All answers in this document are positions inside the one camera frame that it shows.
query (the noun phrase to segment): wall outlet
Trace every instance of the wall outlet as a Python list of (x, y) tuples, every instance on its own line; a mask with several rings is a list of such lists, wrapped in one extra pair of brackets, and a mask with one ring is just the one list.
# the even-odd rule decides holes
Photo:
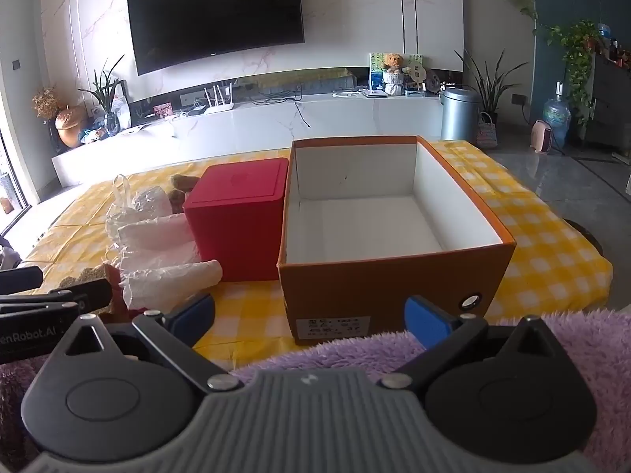
[(182, 94), (182, 96), (180, 96), (180, 101), (182, 102), (182, 106), (188, 106), (190, 104), (194, 104), (196, 99), (206, 99), (206, 94), (204, 93), (204, 91), (197, 91), (196, 93)]
[(524, 96), (523, 94), (513, 94), (510, 98), (510, 102), (512, 104), (518, 104), (519, 106), (524, 106), (528, 104), (528, 96)]

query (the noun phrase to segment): orange cardboard box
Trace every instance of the orange cardboard box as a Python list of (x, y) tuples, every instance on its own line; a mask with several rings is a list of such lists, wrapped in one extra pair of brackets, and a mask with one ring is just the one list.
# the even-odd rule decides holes
[(413, 294), (483, 316), (514, 249), (421, 137), (293, 143), (278, 270), (298, 344), (403, 330)]

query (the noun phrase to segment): small box on cabinet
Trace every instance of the small box on cabinet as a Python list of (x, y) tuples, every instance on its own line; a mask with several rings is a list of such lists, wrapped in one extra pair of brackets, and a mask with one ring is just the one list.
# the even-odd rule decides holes
[(288, 161), (273, 158), (207, 168), (184, 203), (203, 261), (222, 281), (278, 279)]

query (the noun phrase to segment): white plastic bag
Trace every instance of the white plastic bag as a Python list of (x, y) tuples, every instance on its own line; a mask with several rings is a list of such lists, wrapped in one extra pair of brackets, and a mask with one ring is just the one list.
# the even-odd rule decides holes
[(183, 213), (134, 222), (119, 229), (121, 270), (147, 270), (201, 262)]
[[(118, 187), (119, 178), (122, 179), (122, 189)], [(105, 231), (115, 247), (122, 246), (119, 229), (124, 225), (165, 217), (173, 213), (166, 192), (159, 186), (141, 192), (132, 201), (129, 180), (123, 175), (118, 175), (112, 182), (112, 192), (114, 204), (110, 206), (105, 216)]]
[(137, 270), (121, 282), (122, 296), (130, 309), (159, 309), (168, 313), (188, 297), (217, 284), (222, 275), (217, 260)]

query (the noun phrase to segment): silver trash can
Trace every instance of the silver trash can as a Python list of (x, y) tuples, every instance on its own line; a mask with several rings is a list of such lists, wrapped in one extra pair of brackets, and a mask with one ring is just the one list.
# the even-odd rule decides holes
[(441, 140), (466, 140), (475, 145), (480, 95), (473, 89), (448, 87), (441, 94), (441, 103)]

